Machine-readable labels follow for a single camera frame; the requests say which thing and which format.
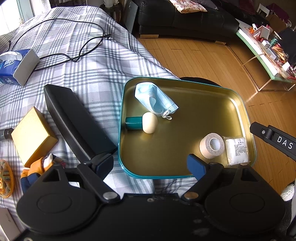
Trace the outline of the teal handle cream ball massager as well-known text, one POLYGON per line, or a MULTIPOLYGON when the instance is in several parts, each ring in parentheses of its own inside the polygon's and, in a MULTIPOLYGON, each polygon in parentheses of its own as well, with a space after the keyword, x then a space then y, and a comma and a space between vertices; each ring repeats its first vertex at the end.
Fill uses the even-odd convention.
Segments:
POLYGON ((151 112, 144 113, 142 116, 132 116, 125 118, 127 130, 143 130, 147 134, 154 133, 158 126, 158 119, 151 112))

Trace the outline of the grey black small bottle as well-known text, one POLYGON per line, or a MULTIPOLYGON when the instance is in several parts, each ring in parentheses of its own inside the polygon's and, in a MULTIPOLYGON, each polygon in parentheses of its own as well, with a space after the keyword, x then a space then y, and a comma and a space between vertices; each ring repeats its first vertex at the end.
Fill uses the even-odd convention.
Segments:
POLYGON ((5 128, 0 130, 0 141, 11 140, 11 134, 13 132, 13 128, 5 128))

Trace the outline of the floral cloth on sofa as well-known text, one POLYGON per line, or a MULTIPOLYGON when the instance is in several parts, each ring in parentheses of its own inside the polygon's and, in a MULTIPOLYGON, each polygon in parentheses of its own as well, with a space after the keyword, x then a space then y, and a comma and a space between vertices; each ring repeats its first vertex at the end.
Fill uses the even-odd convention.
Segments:
POLYGON ((170 0, 170 3, 182 14, 207 12, 201 4, 191 0, 170 0))

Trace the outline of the light blue face mask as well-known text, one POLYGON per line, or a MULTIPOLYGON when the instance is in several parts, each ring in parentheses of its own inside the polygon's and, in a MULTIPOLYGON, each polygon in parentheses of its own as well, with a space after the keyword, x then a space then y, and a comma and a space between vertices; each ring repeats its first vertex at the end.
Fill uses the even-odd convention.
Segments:
POLYGON ((179 108, 157 85, 152 82, 138 83, 135 98, 151 113, 167 120, 179 108))

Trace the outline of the glass coffee table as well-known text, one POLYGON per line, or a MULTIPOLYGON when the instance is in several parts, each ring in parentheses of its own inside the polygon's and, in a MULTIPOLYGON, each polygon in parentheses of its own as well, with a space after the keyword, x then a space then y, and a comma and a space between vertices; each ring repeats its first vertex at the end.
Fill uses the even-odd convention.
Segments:
POLYGON ((250 49, 254 54, 250 60, 243 63, 243 67, 251 60, 256 59, 265 69, 269 75, 269 80, 266 83, 259 86, 256 81, 253 81, 254 86, 258 92, 268 91, 285 91, 288 92, 295 87, 295 76, 288 73, 290 64, 287 61, 287 55, 281 48, 281 46, 274 42, 271 44, 267 38, 270 34, 270 29, 261 26, 259 28, 256 25, 248 25, 238 20, 239 28, 236 35, 240 40, 250 49), (267 85, 273 81, 281 82, 283 87, 281 89, 268 89, 267 85))

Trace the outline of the teal gold metal tray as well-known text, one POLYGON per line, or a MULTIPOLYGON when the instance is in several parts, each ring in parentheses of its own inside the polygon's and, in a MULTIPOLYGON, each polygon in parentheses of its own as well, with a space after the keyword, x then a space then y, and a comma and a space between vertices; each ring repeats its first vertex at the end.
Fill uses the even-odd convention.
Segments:
POLYGON ((256 161, 256 146, 244 102, 235 91, 176 79, 137 77, 126 82, 120 114, 118 160, 133 178, 166 179, 191 176, 187 156, 201 157, 199 143, 209 133, 223 138, 243 137, 249 163, 256 161), (152 82, 177 104, 171 120, 158 119, 153 134, 128 130, 125 119, 147 110, 135 98, 137 84, 152 82))

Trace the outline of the blue Tempo tissue box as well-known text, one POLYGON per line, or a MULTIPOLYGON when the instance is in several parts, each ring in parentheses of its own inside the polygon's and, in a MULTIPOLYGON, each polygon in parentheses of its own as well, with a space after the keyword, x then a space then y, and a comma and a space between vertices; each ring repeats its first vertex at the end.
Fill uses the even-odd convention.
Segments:
POLYGON ((4 52, 1 54, 1 83, 24 86, 39 60, 33 49, 4 52))

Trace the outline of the black leather sofa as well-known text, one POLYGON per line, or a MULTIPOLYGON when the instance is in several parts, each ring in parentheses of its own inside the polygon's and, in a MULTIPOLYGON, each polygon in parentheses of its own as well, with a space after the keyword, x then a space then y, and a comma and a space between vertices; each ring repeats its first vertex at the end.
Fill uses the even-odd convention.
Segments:
POLYGON ((190 37, 228 42, 236 36, 238 21, 222 9, 180 13, 170 1, 134 1, 138 6, 134 30, 142 35, 190 37))

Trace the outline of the plaid grey bed cover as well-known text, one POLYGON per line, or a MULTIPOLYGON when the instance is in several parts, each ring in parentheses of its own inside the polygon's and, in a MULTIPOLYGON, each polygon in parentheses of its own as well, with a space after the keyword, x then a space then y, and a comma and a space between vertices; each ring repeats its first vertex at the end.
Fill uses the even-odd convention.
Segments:
POLYGON ((1 128, 15 128, 35 107, 58 138, 51 153, 79 164, 48 112, 44 86, 72 89, 109 138, 118 142, 124 86, 135 77, 176 76, 126 29, 94 6, 58 7, 1 35, 1 52, 33 49, 40 61, 24 86, 1 85, 1 128))

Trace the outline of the long black box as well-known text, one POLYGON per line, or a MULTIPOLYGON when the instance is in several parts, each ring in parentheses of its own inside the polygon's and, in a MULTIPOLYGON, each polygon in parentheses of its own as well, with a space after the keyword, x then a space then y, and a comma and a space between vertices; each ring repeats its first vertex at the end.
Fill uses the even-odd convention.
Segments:
POLYGON ((95 156, 115 153, 117 146, 71 89, 47 84, 44 95, 53 121, 81 163, 91 161, 95 156))

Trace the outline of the gold cardboard box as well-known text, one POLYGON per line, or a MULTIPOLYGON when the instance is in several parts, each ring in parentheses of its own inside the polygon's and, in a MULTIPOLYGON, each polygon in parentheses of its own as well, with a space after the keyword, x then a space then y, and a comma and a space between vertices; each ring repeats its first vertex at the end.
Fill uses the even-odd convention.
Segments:
POLYGON ((43 114, 35 107, 23 117, 11 133, 11 137, 26 168, 46 156, 58 142, 43 114))

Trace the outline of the white medical tape roll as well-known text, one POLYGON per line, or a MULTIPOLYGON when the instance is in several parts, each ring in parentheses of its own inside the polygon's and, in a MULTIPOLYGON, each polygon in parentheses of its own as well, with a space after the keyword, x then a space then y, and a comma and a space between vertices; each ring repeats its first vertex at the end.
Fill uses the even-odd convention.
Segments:
POLYGON ((213 159, 223 154, 224 140, 217 133, 209 133, 201 139, 199 149, 203 157, 213 159))

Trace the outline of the orange embroidered pouch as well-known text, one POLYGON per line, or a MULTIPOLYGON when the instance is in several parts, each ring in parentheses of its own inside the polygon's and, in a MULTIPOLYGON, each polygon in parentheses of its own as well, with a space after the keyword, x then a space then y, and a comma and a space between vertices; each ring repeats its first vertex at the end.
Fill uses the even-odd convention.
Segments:
POLYGON ((7 161, 0 161, 0 189, 1 197, 9 198, 15 187, 13 171, 7 161))

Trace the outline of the white cardboard box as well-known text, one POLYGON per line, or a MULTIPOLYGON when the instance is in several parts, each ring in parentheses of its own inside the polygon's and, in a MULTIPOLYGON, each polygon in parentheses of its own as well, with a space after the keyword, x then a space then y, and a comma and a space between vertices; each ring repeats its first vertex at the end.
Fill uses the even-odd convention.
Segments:
POLYGON ((15 240, 21 234, 7 208, 0 209, 0 228, 2 241, 15 240))

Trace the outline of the white gauze packet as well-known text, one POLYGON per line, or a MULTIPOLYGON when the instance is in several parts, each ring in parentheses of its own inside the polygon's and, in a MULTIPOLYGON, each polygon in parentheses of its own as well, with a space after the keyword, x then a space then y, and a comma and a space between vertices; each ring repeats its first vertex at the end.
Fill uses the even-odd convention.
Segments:
POLYGON ((248 147, 245 137, 223 137, 228 166, 249 162, 248 147))

